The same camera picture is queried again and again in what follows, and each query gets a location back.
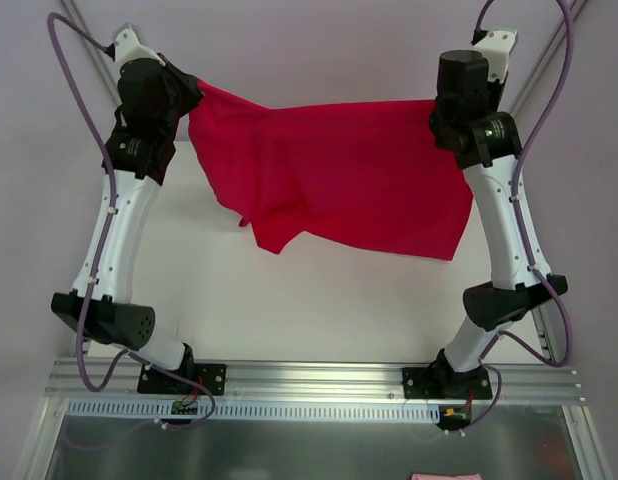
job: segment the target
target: metal strip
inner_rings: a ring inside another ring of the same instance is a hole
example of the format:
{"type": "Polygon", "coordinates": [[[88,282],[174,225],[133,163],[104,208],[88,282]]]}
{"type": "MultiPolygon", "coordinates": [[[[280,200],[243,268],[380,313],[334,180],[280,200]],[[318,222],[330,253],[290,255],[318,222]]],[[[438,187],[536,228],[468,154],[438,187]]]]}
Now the metal strip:
{"type": "MultiPolygon", "coordinates": [[[[69,402],[67,415],[107,418],[195,419],[207,414],[208,400],[196,401],[195,413],[173,413],[173,400],[76,398],[69,402]]],[[[429,423],[440,422],[440,412],[434,405],[423,404],[343,404],[313,402],[254,402],[218,400],[214,420],[276,420],[291,422],[372,422],[429,423]]]]}
{"type": "Polygon", "coordinates": [[[25,453],[14,475],[17,480],[45,478],[67,407],[64,397],[44,399],[36,429],[25,444],[25,453]]]}
{"type": "MultiPolygon", "coordinates": [[[[91,35],[91,31],[89,30],[89,27],[87,26],[87,23],[85,22],[80,9],[74,0],[58,0],[58,5],[60,6],[62,13],[69,20],[91,35]]],[[[113,78],[111,70],[107,68],[107,64],[99,51],[97,51],[90,43],[86,42],[82,38],[79,38],[79,40],[80,43],[82,43],[82,47],[85,49],[87,58],[96,71],[96,76],[98,77],[100,84],[104,88],[111,105],[115,109],[120,104],[120,97],[118,96],[116,81],[113,78]]]]}
{"type": "MultiPolygon", "coordinates": [[[[97,381],[103,378],[110,362],[110,358],[88,358],[87,370],[97,381]]],[[[243,361],[223,363],[227,364],[224,397],[227,400],[321,403],[402,404],[401,369],[413,366],[243,361]]],[[[496,367],[501,370],[503,377],[502,404],[568,406],[586,403],[575,370],[552,369],[542,365],[496,367]]],[[[107,393],[126,398],[148,398],[136,393],[139,372],[140,365],[133,360],[121,361],[107,387],[107,393]]],[[[491,377],[491,381],[495,384],[497,379],[491,377]]],[[[60,358],[55,362],[46,394],[87,395],[74,358],[60,358]]],[[[425,403],[418,400],[411,402],[425,403]]]]}
{"type": "Polygon", "coordinates": [[[532,315],[545,357],[558,361],[564,357],[565,352],[564,326],[561,321],[551,321],[550,309],[558,311],[555,304],[545,303],[534,309],[532,315]]]}
{"type": "Polygon", "coordinates": [[[589,408],[563,407],[563,412],[583,480],[613,480],[589,408]]]}
{"type": "MultiPolygon", "coordinates": [[[[590,0],[574,0],[573,5],[571,6],[571,13],[573,15],[574,23],[580,19],[580,15],[589,2],[590,0]]],[[[528,105],[529,99],[536,90],[540,79],[547,72],[549,65],[551,65],[551,62],[560,50],[560,47],[562,47],[562,44],[566,38],[567,31],[565,29],[565,22],[564,20],[560,20],[560,23],[551,34],[549,42],[547,42],[547,45],[538,57],[538,60],[536,60],[536,63],[531,68],[529,75],[527,75],[527,78],[522,84],[522,88],[511,103],[511,108],[509,111],[516,120],[518,120],[520,115],[524,112],[524,109],[528,105]]]]}

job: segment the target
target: metal sheet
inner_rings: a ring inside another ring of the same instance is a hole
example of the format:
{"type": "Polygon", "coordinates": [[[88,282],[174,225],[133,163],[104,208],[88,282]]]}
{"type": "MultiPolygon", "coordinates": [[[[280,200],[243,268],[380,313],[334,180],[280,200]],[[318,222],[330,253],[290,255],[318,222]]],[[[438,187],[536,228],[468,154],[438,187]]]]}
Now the metal sheet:
{"type": "MultiPolygon", "coordinates": [[[[119,438],[137,422],[67,418],[71,439],[87,445],[119,438]]],[[[375,480],[412,473],[580,479],[568,438],[559,407],[500,407],[465,438],[422,424],[211,421],[179,432],[149,425],[99,452],[63,447],[62,469],[64,480],[375,480]]]]}

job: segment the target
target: red cloth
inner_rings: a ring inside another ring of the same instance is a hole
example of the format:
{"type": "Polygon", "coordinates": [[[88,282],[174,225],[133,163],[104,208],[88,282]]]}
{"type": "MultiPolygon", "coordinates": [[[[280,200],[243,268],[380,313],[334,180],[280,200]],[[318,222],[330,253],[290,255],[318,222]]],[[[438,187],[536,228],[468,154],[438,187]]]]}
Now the red cloth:
{"type": "Polygon", "coordinates": [[[218,201],[279,253],[302,231],[451,260],[472,196],[434,147],[432,100],[269,109],[200,81],[189,136],[218,201]]]}

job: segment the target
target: metal base plate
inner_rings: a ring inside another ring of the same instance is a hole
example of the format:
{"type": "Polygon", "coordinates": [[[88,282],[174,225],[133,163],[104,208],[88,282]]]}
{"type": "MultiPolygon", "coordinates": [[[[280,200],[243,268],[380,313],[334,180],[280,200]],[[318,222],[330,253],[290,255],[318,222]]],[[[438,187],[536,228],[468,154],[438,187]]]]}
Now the metal base plate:
{"type": "MultiPolygon", "coordinates": [[[[194,378],[202,378],[202,386],[214,396],[225,394],[225,379],[227,365],[223,363],[196,363],[194,378]]],[[[142,369],[138,379],[137,392],[152,395],[187,395],[192,388],[184,383],[176,382],[155,370],[142,369]]]]}
{"type": "MultiPolygon", "coordinates": [[[[429,367],[406,367],[402,369],[402,389],[407,400],[445,400],[440,387],[433,381],[429,367]]],[[[475,380],[467,384],[471,388],[474,400],[491,400],[489,374],[482,369],[475,380]]],[[[454,396],[454,400],[466,400],[466,396],[454,396]]]]}

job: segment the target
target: cable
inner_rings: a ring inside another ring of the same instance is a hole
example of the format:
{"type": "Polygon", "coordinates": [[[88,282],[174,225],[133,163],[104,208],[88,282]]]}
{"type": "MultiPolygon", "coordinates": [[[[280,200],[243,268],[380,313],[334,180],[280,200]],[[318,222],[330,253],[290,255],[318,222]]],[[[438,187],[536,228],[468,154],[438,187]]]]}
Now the cable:
{"type": "MultiPolygon", "coordinates": [[[[104,142],[102,141],[102,137],[98,133],[98,129],[89,114],[89,110],[87,109],[87,105],[80,94],[80,90],[78,89],[78,85],[73,78],[71,73],[71,69],[69,68],[69,63],[62,51],[62,47],[60,46],[60,41],[58,40],[58,33],[56,32],[55,22],[59,21],[67,25],[74,32],[80,35],[82,38],[91,43],[94,47],[96,47],[101,52],[105,52],[106,48],[98,43],[96,40],[91,38],[89,34],[78,28],[74,25],[69,19],[63,17],[59,13],[52,12],[47,17],[47,29],[49,30],[49,38],[51,39],[51,44],[53,46],[54,52],[56,53],[56,57],[58,57],[58,63],[60,63],[60,68],[62,69],[62,73],[64,73],[65,78],[67,79],[67,84],[69,85],[69,89],[71,90],[71,94],[73,95],[74,100],[78,104],[78,109],[82,114],[82,118],[84,118],[87,127],[89,128],[89,132],[91,136],[96,141],[98,148],[100,149],[100,153],[104,159],[105,164],[105,172],[109,177],[109,208],[112,209],[113,212],[116,210],[116,179],[113,174],[113,163],[111,162],[111,157],[109,156],[109,152],[105,147],[104,142]]],[[[102,257],[102,252],[105,248],[105,242],[107,240],[107,236],[109,235],[109,230],[111,229],[111,223],[113,221],[113,215],[109,214],[105,218],[105,223],[102,227],[102,232],[100,233],[100,238],[98,239],[98,244],[96,246],[96,252],[93,256],[93,261],[91,262],[91,269],[89,270],[89,276],[91,278],[96,278],[98,275],[98,265],[100,264],[100,258],[102,257]]],[[[85,333],[85,321],[87,319],[87,311],[89,310],[89,304],[91,302],[91,297],[93,296],[93,287],[94,284],[90,283],[87,286],[87,291],[85,292],[85,298],[82,302],[82,308],[80,309],[80,315],[78,317],[78,326],[76,328],[76,360],[78,362],[78,372],[80,373],[80,378],[82,382],[85,384],[88,390],[92,392],[101,392],[109,383],[111,379],[111,375],[113,374],[113,370],[116,368],[116,365],[120,361],[120,359],[124,356],[124,351],[120,352],[116,355],[111,362],[111,366],[105,375],[102,383],[98,386],[94,385],[87,374],[87,368],[85,366],[84,355],[82,351],[82,343],[84,341],[84,333],[85,333]]]]}
{"type": "MultiPolygon", "coordinates": [[[[91,262],[91,269],[89,271],[89,276],[92,279],[95,279],[98,274],[98,266],[100,264],[100,259],[102,257],[102,252],[105,247],[107,236],[109,235],[109,231],[111,229],[111,223],[113,221],[113,216],[115,214],[114,212],[116,211],[116,198],[117,198],[116,179],[114,176],[113,163],[111,161],[111,157],[109,156],[109,152],[107,151],[107,148],[105,147],[102,137],[98,133],[98,129],[96,128],[96,125],[94,124],[93,119],[91,118],[91,115],[89,114],[89,110],[87,109],[87,106],[82,98],[82,95],[80,94],[80,90],[78,89],[78,85],[71,73],[71,69],[69,68],[69,63],[67,62],[67,59],[64,55],[62,47],[60,46],[60,41],[58,40],[58,34],[56,32],[56,26],[55,26],[56,21],[62,22],[65,25],[67,25],[74,32],[76,32],[82,38],[87,40],[89,43],[91,43],[91,45],[93,45],[96,49],[100,50],[101,52],[108,54],[108,49],[104,45],[98,43],[89,34],[84,32],[80,28],[78,28],[69,19],[60,15],[59,13],[52,12],[47,16],[47,29],[49,31],[49,38],[51,39],[51,44],[53,46],[56,57],[58,58],[58,63],[60,64],[60,68],[62,69],[65,79],[67,80],[67,84],[69,85],[73,98],[75,99],[76,104],[78,105],[78,109],[80,110],[80,113],[82,114],[82,117],[85,120],[87,127],[89,128],[91,136],[95,140],[100,150],[100,153],[102,154],[102,157],[104,159],[105,172],[109,178],[109,192],[110,192],[109,209],[112,213],[108,214],[105,219],[102,232],[100,233],[100,237],[98,239],[98,244],[96,246],[96,251],[93,257],[93,261],[91,262]]],[[[92,392],[100,392],[104,390],[104,388],[107,386],[107,384],[111,380],[113,371],[116,368],[120,359],[126,354],[129,354],[129,356],[132,359],[140,362],[141,364],[150,365],[151,368],[160,372],[161,374],[166,375],[174,380],[177,380],[178,382],[188,384],[197,390],[200,390],[207,397],[209,397],[209,400],[211,401],[211,409],[203,417],[194,420],[188,425],[168,425],[168,424],[162,423],[162,427],[164,429],[180,430],[182,428],[191,428],[193,426],[199,425],[200,423],[206,421],[209,417],[211,417],[215,413],[215,410],[216,410],[216,401],[213,395],[211,394],[211,392],[207,388],[205,388],[204,386],[196,382],[192,382],[191,380],[180,377],[179,375],[176,375],[175,373],[170,372],[169,370],[163,369],[162,367],[149,364],[149,362],[147,362],[143,358],[139,357],[138,355],[132,352],[128,352],[127,350],[120,351],[113,358],[111,365],[109,366],[109,369],[107,370],[107,373],[105,374],[105,377],[100,385],[94,385],[91,382],[91,379],[89,378],[89,375],[87,373],[87,369],[85,366],[82,344],[84,341],[85,321],[87,318],[87,311],[89,310],[89,304],[93,296],[93,289],[94,289],[94,283],[91,282],[87,285],[85,297],[82,303],[82,307],[80,309],[80,315],[78,317],[78,326],[76,328],[76,360],[78,363],[78,371],[80,372],[80,378],[82,379],[82,382],[84,383],[85,387],[92,392]]],[[[127,432],[127,434],[121,437],[121,439],[127,438],[129,435],[133,434],[134,432],[136,432],[138,429],[140,429],[142,426],[146,425],[147,423],[149,423],[149,421],[140,422],[138,425],[132,428],[129,432],[127,432]]],[[[118,439],[114,442],[110,442],[105,445],[93,446],[93,447],[80,447],[79,445],[71,442],[68,438],[66,438],[65,441],[72,448],[76,448],[78,450],[83,450],[83,451],[94,451],[94,450],[99,450],[102,448],[107,448],[113,443],[120,441],[121,439],[118,439]]]]}
{"type": "Polygon", "coordinates": [[[487,10],[489,10],[489,7],[494,1],[495,0],[487,0],[487,2],[482,7],[482,10],[480,10],[480,14],[478,15],[478,20],[476,21],[476,32],[479,32],[480,30],[482,30],[482,21],[485,19],[487,10]]]}
{"type": "Polygon", "coordinates": [[[551,111],[555,107],[556,102],[558,101],[558,98],[560,97],[560,94],[562,93],[562,90],[564,89],[565,82],[567,81],[567,76],[569,75],[569,69],[571,68],[571,61],[573,59],[573,49],[574,49],[574,40],[575,40],[574,39],[575,33],[574,33],[573,17],[571,16],[571,11],[569,10],[569,5],[566,0],[556,0],[556,2],[558,3],[560,10],[562,11],[562,15],[565,19],[565,28],[567,31],[567,47],[565,49],[565,60],[562,64],[562,70],[560,71],[560,76],[558,77],[558,82],[556,83],[556,87],[553,91],[553,94],[551,95],[551,98],[549,99],[547,106],[545,107],[542,114],[540,115],[538,122],[536,122],[536,125],[534,126],[533,130],[529,134],[529,138],[527,139],[527,142],[525,143],[525,146],[522,149],[522,154],[520,155],[520,158],[518,159],[518,163],[516,164],[516,168],[513,173],[513,178],[511,179],[511,194],[512,194],[512,197],[515,199],[513,201],[513,208],[516,214],[516,222],[518,223],[518,228],[520,229],[520,236],[522,237],[522,243],[525,249],[525,253],[527,255],[527,260],[529,261],[530,268],[532,268],[534,275],[536,276],[538,281],[543,285],[543,287],[547,289],[547,291],[549,292],[549,295],[551,295],[551,298],[554,300],[554,302],[556,302],[556,306],[558,307],[558,310],[560,310],[560,315],[562,316],[562,322],[564,324],[565,337],[566,337],[565,356],[562,360],[558,362],[547,360],[542,355],[537,354],[537,352],[534,352],[533,348],[529,344],[527,344],[524,340],[522,340],[520,337],[518,337],[517,335],[510,333],[510,332],[502,332],[502,335],[506,335],[507,337],[513,339],[515,342],[521,345],[528,352],[532,353],[534,357],[536,357],[538,360],[540,360],[544,364],[549,365],[551,367],[560,368],[560,367],[564,367],[565,365],[568,365],[569,363],[571,363],[572,345],[573,345],[573,327],[571,324],[571,317],[569,315],[566,305],[560,298],[560,295],[558,295],[558,293],[554,290],[554,288],[547,281],[544,275],[542,275],[542,273],[535,267],[536,258],[533,252],[533,247],[531,246],[531,241],[529,239],[529,233],[527,232],[525,220],[522,215],[522,208],[520,207],[520,201],[517,199],[518,190],[519,190],[519,180],[522,174],[522,167],[525,163],[525,160],[527,159],[527,156],[529,155],[529,150],[531,149],[531,146],[533,145],[536,138],[538,137],[538,133],[540,132],[545,122],[547,121],[547,118],[551,114],[551,111]]]}
{"type": "MultiPolygon", "coordinates": [[[[487,10],[489,9],[489,7],[491,6],[493,2],[494,0],[487,0],[485,5],[482,7],[482,10],[480,11],[480,15],[478,16],[478,21],[476,22],[476,31],[481,30],[482,21],[484,20],[485,14],[487,13],[487,10]]],[[[513,198],[513,208],[514,208],[514,213],[516,216],[516,223],[518,224],[518,229],[520,230],[520,236],[522,238],[522,243],[524,246],[525,253],[527,255],[527,261],[529,262],[529,266],[533,270],[533,273],[538,279],[538,281],[543,285],[544,288],[547,289],[547,291],[549,292],[549,295],[556,302],[556,305],[558,306],[558,309],[560,310],[560,315],[562,316],[562,321],[563,321],[563,325],[565,328],[565,336],[566,336],[565,356],[562,360],[558,362],[554,362],[550,359],[545,358],[542,354],[536,352],[531,345],[529,345],[527,342],[525,342],[523,339],[521,339],[517,335],[511,332],[508,332],[508,331],[498,332],[498,334],[491,340],[491,342],[489,342],[487,347],[484,349],[479,359],[480,365],[482,367],[496,374],[497,381],[498,381],[498,387],[496,389],[496,394],[494,395],[493,400],[491,404],[489,405],[489,407],[487,407],[487,410],[485,410],[482,413],[482,415],[480,415],[480,417],[478,417],[476,420],[471,422],[469,426],[464,428],[463,429],[464,431],[469,430],[470,428],[473,428],[475,425],[480,423],[494,409],[494,407],[500,400],[500,396],[502,393],[502,374],[496,367],[484,364],[483,359],[487,356],[489,351],[493,348],[493,346],[502,336],[511,338],[516,343],[518,343],[521,347],[523,347],[527,352],[529,352],[536,359],[538,359],[540,362],[550,367],[560,368],[560,367],[564,367],[565,365],[568,365],[571,362],[572,345],[573,345],[573,327],[571,324],[571,318],[567,310],[567,307],[565,306],[564,302],[560,298],[560,295],[558,295],[558,293],[551,286],[551,284],[547,281],[547,279],[535,267],[536,258],[533,253],[533,247],[531,246],[531,240],[529,239],[529,233],[527,231],[527,226],[525,225],[525,220],[522,215],[522,208],[520,207],[520,201],[517,197],[518,192],[519,192],[519,186],[520,186],[519,185],[520,176],[522,175],[522,167],[527,159],[527,156],[529,155],[529,150],[531,149],[531,146],[535,142],[538,136],[538,133],[540,132],[545,122],[547,121],[547,118],[551,114],[551,111],[555,107],[556,102],[558,101],[558,98],[560,97],[560,94],[562,93],[562,90],[564,89],[565,82],[569,74],[569,69],[571,68],[571,61],[573,59],[573,49],[574,49],[574,43],[575,43],[573,17],[571,16],[571,11],[569,10],[569,6],[566,0],[556,0],[556,2],[558,3],[560,10],[562,11],[562,15],[565,21],[565,28],[567,31],[567,46],[565,49],[565,59],[562,64],[562,69],[560,71],[560,76],[558,77],[558,82],[556,83],[556,87],[554,88],[554,91],[549,101],[547,102],[547,106],[543,110],[542,114],[540,115],[540,118],[538,119],[533,130],[531,131],[531,134],[529,134],[529,138],[525,142],[525,146],[523,147],[522,153],[520,154],[520,158],[518,159],[516,168],[514,169],[514,173],[511,179],[511,194],[513,198]]]]}

